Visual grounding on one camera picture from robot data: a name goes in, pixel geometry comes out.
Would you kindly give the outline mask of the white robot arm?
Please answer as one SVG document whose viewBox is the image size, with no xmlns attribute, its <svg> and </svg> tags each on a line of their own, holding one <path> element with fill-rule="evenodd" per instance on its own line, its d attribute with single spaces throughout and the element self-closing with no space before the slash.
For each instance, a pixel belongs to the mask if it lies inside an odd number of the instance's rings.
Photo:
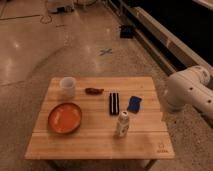
<svg viewBox="0 0 213 171">
<path fill-rule="evenodd" d="M 207 87 L 210 73 L 203 66 L 192 66 L 167 78 L 162 105 L 166 111 L 181 111 L 186 104 L 213 120 L 213 90 Z"/>
</svg>

